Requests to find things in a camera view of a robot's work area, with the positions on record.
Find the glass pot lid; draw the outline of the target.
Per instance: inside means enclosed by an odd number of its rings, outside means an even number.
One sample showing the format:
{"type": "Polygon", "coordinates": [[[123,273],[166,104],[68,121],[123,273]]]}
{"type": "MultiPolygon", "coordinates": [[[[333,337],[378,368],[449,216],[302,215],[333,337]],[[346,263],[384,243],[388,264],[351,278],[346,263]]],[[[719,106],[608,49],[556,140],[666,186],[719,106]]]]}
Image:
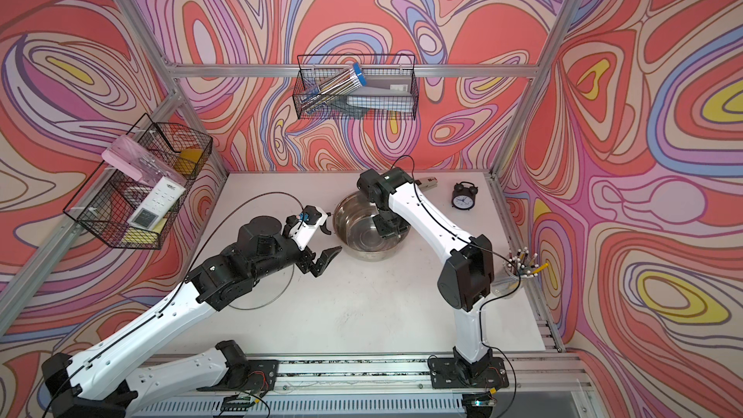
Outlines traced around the glass pot lid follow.
{"type": "Polygon", "coordinates": [[[238,312],[254,312],[267,308],[288,291],[295,271],[294,266],[288,267],[260,280],[250,293],[235,299],[228,307],[238,312]]]}

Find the stainless steel pot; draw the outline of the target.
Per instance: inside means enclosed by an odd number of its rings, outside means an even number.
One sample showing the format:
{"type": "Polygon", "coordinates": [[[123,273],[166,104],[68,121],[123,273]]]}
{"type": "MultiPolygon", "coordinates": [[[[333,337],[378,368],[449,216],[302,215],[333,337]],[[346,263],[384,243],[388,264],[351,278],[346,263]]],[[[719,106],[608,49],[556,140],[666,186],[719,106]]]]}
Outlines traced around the stainless steel pot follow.
{"type": "Polygon", "coordinates": [[[332,213],[333,228],[352,257],[377,262],[390,259],[402,249],[409,230],[382,238],[373,222],[377,214],[377,207],[360,192],[347,195],[337,204],[332,213]]]}

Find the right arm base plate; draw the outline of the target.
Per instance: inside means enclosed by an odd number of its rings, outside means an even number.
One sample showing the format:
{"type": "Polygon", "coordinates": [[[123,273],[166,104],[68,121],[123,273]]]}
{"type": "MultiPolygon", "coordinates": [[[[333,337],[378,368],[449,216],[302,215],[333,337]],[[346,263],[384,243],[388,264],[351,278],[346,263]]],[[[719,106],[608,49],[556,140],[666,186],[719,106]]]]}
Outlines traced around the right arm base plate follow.
{"type": "Polygon", "coordinates": [[[504,359],[485,356],[474,364],[458,357],[430,356],[427,359],[433,389],[500,390],[510,386],[504,359]]]}

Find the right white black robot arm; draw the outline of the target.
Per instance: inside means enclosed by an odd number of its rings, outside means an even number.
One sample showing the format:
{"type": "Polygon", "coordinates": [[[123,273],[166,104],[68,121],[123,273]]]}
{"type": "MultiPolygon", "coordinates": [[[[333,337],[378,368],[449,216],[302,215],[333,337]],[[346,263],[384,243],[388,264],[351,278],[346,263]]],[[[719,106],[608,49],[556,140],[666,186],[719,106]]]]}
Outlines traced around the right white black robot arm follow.
{"type": "Polygon", "coordinates": [[[455,371],[463,382],[474,383],[489,369],[493,357],[484,346],[478,315],[495,279],[491,241],[449,220],[401,168],[367,170],[359,176],[357,189],[377,208],[373,221],[381,237],[413,228],[440,260],[437,288],[455,316],[455,371]]]}

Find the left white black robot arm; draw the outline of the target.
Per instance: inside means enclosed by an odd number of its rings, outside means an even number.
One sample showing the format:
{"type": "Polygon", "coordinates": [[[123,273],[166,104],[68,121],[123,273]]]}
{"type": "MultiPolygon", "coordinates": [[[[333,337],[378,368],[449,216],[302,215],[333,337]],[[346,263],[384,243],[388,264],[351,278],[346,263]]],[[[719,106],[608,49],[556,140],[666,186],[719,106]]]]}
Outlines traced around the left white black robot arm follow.
{"type": "Polygon", "coordinates": [[[175,290],[115,334],[75,355],[44,361],[53,417],[131,417],[175,396],[203,390],[261,394],[273,384],[275,361],[252,361],[234,341],[155,367],[160,348],[249,294],[261,280],[290,266],[319,277],[342,249],[316,255],[309,243],[328,234],[329,213],[308,205],[285,222],[258,216],[241,226],[236,242],[193,269],[175,290]]]}

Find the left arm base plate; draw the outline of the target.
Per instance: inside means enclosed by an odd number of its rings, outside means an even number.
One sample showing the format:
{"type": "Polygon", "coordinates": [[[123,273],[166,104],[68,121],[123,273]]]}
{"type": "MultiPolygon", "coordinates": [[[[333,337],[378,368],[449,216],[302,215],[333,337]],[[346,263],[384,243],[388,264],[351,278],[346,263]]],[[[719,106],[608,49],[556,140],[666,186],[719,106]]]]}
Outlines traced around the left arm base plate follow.
{"type": "Polygon", "coordinates": [[[267,393],[275,387],[279,366],[277,360],[247,360],[229,366],[226,375],[215,385],[199,387],[197,391],[267,393]]]}

